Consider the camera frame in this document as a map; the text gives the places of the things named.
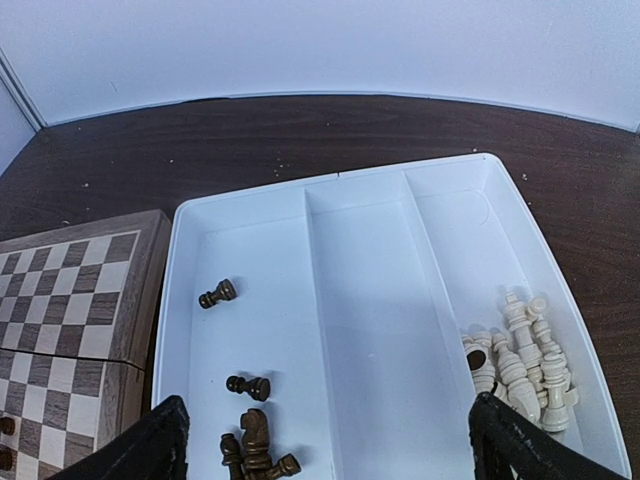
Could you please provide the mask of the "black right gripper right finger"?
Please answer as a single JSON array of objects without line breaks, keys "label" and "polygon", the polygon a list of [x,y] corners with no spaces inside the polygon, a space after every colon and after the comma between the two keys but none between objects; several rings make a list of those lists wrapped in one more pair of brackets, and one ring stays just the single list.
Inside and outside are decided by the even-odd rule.
[{"label": "black right gripper right finger", "polygon": [[469,413],[477,479],[620,479],[622,476],[551,438],[491,393]]}]

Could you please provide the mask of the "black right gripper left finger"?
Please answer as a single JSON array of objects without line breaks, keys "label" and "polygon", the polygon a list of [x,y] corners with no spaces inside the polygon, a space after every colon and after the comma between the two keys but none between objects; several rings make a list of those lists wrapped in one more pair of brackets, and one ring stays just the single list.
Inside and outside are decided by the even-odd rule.
[{"label": "black right gripper left finger", "polygon": [[171,395],[121,435],[53,477],[74,479],[185,479],[190,419]]}]

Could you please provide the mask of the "dark chess knight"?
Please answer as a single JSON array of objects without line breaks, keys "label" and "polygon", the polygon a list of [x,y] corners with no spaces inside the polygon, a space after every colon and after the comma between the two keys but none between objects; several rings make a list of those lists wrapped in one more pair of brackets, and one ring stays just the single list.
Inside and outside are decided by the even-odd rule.
[{"label": "dark chess knight", "polygon": [[269,453],[270,432],[266,414],[257,408],[250,408],[240,417],[243,430],[244,467],[246,473],[255,474],[273,466]]}]

